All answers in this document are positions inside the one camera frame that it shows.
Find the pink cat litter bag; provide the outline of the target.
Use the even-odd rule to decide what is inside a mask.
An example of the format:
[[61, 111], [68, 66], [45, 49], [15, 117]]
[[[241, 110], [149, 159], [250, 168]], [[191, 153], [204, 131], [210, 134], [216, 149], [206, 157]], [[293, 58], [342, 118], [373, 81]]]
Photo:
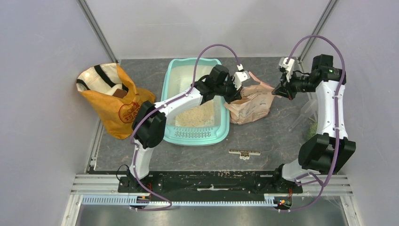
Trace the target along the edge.
[[230, 112], [230, 122], [242, 125], [254, 122], [266, 117], [270, 110], [275, 95], [272, 94], [274, 87], [260, 81], [256, 76], [249, 72], [249, 76], [257, 85], [244, 87], [241, 91], [241, 99], [225, 103], [225, 107]]

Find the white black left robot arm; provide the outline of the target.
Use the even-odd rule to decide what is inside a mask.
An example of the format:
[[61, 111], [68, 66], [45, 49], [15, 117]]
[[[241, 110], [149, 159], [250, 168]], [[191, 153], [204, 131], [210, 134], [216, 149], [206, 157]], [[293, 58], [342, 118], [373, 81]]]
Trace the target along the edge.
[[132, 124], [131, 143], [134, 156], [129, 167], [129, 185], [136, 192], [143, 192], [148, 185], [145, 178], [149, 174], [149, 164], [154, 148], [163, 140], [168, 120], [186, 110], [200, 106], [216, 96], [221, 96], [230, 103], [241, 99], [242, 83], [249, 79], [248, 71], [242, 65], [230, 75], [223, 65], [216, 65], [209, 74], [203, 75], [187, 90], [162, 102], [142, 103]]

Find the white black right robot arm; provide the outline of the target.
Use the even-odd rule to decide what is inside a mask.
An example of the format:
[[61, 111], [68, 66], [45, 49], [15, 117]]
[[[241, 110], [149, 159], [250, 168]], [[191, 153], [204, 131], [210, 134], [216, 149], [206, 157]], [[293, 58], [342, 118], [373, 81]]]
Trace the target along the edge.
[[299, 92], [315, 93], [318, 122], [316, 134], [301, 146], [297, 160], [275, 170], [271, 186], [278, 193], [285, 192], [290, 182], [298, 182], [304, 175], [337, 173], [356, 150], [344, 125], [343, 70], [333, 66], [333, 56], [324, 54], [314, 57], [311, 72], [302, 76], [296, 75], [294, 63], [288, 57], [281, 58], [282, 76], [272, 94], [293, 100]]

